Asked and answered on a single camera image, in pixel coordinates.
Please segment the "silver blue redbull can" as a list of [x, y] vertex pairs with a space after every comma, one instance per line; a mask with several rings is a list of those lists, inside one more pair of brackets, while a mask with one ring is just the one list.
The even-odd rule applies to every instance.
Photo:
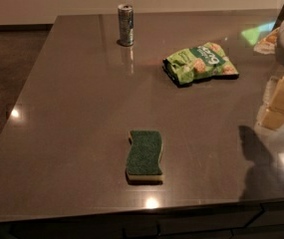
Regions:
[[134, 43], [134, 8], [130, 4], [118, 6], [120, 43], [129, 47]]

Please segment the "green rice chip bag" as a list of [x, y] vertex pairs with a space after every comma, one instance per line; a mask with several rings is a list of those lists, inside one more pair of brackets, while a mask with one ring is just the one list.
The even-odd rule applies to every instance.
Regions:
[[211, 42], [177, 51], [163, 60], [163, 68], [178, 86], [212, 78], [239, 77], [224, 50]]

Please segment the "green yellow sponge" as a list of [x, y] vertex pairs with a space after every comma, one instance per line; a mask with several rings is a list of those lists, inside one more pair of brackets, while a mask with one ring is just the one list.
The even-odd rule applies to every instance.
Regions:
[[161, 135], [156, 130], [131, 130], [131, 149], [126, 163], [126, 175], [132, 183], [162, 183], [159, 163], [162, 154]]

